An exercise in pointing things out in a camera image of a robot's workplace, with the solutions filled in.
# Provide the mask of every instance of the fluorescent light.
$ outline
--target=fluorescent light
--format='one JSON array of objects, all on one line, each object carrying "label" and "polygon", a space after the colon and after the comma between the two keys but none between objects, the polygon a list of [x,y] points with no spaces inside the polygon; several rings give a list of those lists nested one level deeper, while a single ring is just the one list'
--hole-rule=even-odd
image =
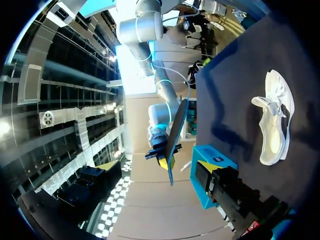
[{"label": "fluorescent light", "polygon": [[7,122],[0,122],[0,136],[10,131],[10,125]]}]

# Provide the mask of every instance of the yellow block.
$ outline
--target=yellow block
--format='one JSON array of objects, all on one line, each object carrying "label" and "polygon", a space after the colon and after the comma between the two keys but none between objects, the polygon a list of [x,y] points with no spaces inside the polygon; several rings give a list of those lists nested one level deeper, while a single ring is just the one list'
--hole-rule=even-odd
[{"label": "yellow block", "polygon": [[103,169],[103,170],[108,171],[108,170],[111,169],[118,161],[119,161],[119,160],[111,161],[111,162],[102,164],[102,165],[100,165],[100,166],[96,166],[96,168],[99,168],[99,169]]},{"label": "yellow block", "polygon": [[[168,170],[168,162],[165,158],[160,159],[158,162],[159,162],[160,167],[164,168],[165,170]],[[172,156],[171,166],[170,166],[171,169],[174,168],[175,162],[176,162],[175,157]]]},{"label": "yellow block", "polygon": [[213,170],[223,169],[223,167],[221,166],[210,164],[210,163],[207,163],[206,161],[198,161],[198,162],[201,163],[210,173],[212,173]]}]

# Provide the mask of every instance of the ventilation fan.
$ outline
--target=ventilation fan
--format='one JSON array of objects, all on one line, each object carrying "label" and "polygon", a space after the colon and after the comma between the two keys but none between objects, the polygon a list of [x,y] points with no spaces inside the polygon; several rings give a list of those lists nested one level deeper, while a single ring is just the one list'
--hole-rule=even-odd
[{"label": "ventilation fan", "polygon": [[42,124],[45,127],[52,127],[55,123],[55,116],[52,111],[46,111],[42,116]]}]

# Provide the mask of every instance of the black device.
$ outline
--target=black device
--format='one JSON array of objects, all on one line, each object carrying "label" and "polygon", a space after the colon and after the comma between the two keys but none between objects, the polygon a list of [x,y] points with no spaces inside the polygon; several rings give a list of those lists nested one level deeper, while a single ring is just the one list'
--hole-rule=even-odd
[{"label": "black device", "polygon": [[122,177],[118,161],[109,170],[84,166],[80,176],[57,197],[43,189],[21,195],[17,202],[31,228],[41,239],[98,239],[80,229],[100,202],[107,201]]},{"label": "black device", "polygon": [[272,229],[290,217],[288,204],[275,196],[260,200],[260,191],[242,182],[239,172],[232,168],[218,168],[211,173],[197,163],[197,179],[214,203],[219,203],[234,226],[232,239],[270,240]]}]

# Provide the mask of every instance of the red object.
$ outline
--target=red object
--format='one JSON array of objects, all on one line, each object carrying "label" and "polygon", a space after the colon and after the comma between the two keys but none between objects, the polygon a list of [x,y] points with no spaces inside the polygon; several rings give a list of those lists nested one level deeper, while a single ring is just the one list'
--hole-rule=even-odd
[{"label": "red object", "polygon": [[246,235],[247,233],[249,233],[250,231],[252,231],[253,229],[255,229],[259,226],[260,226],[260,223],[258,223],[257,221],[253,221],[251,223],[251,225],[248,227],[248,229],[241,235],[241,237]]}]

